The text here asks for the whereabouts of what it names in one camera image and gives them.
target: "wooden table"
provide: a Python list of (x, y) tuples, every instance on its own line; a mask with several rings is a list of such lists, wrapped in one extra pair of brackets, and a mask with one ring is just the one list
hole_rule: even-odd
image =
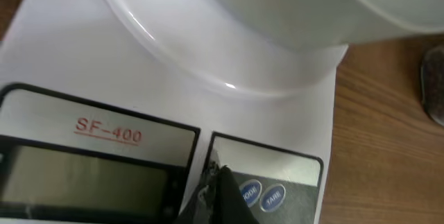
[[(20, 0), (0, 0), (0, 39)], [(423, 53), (444, 37), (354, 46), (338, 68), (322, 224), (444, 223), (444, 127), (420, 104)]]

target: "oval button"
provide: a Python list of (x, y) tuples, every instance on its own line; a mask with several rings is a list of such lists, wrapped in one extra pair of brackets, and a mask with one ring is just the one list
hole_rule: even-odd
[(273, 212), (285, 199), (285, 188), (282, 184), (274, 184), (269, 186), (261, 197), (261, 209), (264, 212)]
[(239, 190), (241, 191), (247, 206), (252, 207), (261, 196), (262, 184), (255, 179), (248, 180), (239, 187)]

